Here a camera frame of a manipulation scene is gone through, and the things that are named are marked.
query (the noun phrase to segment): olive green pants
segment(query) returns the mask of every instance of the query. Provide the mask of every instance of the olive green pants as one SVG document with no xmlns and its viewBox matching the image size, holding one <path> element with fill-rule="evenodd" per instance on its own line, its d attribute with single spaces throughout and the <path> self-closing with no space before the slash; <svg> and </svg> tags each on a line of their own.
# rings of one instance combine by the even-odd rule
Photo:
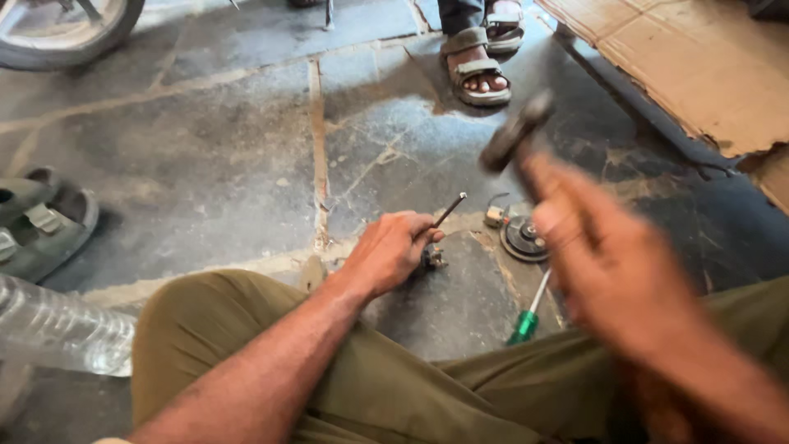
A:
<svg viewBox="0 0 789 444">
<path fill-rule="evenodd" d="M 150 419 L 305 297 L 241 270 L 182 277 L 161 288 L 137 325 L 134 423 Z M 787 383 L 789 277 L 714 295 L 708 304 L 721 328 Z M 427 363 L 357 323 L 312 395 L 294 441 L 527 444 L 540 435 L 610 437 L 617 427 L 612 418 L 637 423 L 633 409 L 619 402 L 621 392 L 610 355 L 578 331 Z"/>
</svg>

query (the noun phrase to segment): cardboard box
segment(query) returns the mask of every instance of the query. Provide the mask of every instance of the cardboard box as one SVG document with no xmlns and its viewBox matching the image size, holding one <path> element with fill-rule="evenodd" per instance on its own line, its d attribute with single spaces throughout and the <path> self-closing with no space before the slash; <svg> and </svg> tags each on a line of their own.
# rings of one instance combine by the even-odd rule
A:
<svg viewBox="0 0 789 444">
<path fill-rule="evenodd" d="M 741 0 L 536 0 L 629 74 L 690 137 L 757 153 L 754 182 L 789 214 L 789 24 Z"/>
</svg>

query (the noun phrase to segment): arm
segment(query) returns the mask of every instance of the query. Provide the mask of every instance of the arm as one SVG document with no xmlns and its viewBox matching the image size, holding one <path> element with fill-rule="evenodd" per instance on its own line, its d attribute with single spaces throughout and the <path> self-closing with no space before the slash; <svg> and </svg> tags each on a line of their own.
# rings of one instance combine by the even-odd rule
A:
<svg viewBox="0 0 789 444">
<path fill-rule="evenodd" d="M 340 271 L 187 387 L 129 441 L 286 442 L 362 309 L 405 280 L 422 249 L 441 240 L 432 223 L 429 215 L 402 212 L 370 224 Z"/>
<path fill-rule="evenodd" d="M 522 168 L 543 199 L 533 220 L 570 316 L 718 430 L 740 442 L 789 442 L 782 387 L 715 328 L 669 242 L 582 173 L 545 155 Z"/>
</svg>

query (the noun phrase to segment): person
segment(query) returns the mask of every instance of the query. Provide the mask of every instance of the person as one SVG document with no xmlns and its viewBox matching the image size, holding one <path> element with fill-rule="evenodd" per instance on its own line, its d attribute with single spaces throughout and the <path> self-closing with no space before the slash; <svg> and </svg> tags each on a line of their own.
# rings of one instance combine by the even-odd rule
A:
<svg viewBox="0 0 789 444">
<path fill-rule="evenodd" d="M 241 270 L 161 288 L 137 326 L 128 441 L 637 442 L 630 388 L 651 379 L 639 393 L 679 406 L 641 415 L 653 437 L 789 442 L 789 280 L 700 298 L 660 232 L 581 172 L 542 154 L 522 168 L 581 329 L 450 362 L 409 354 L 357 320 L 443 233 L 387 214 L 308 297 Z"/>
<path fill-rule="evenodd" d="M 488 54 L 517 51 L 525 35 L 520 0 L 438 0 L 441 29 L 447 35 L 440 57 L 453 93 L 474 106 L 495 106 L 512 97 L 510 82 Z"/>
</svg>

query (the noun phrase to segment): hammer head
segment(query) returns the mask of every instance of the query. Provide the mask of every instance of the hammer head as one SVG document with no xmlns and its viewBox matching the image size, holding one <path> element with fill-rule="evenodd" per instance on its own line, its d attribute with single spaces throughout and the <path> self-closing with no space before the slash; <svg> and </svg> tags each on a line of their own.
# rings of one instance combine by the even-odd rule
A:
<svg viewBox="0 0 789 444">
<path fill-rule="evenodd" d="M 553 94 L 546 90 L 529 100 L 517 114 L 511 115 L 480 153 L 482 169 L 491 173 L 503 171 L 515 158 L 521 141 L 531 137 L 551 116 L 552 104 Z"/>
</svg>

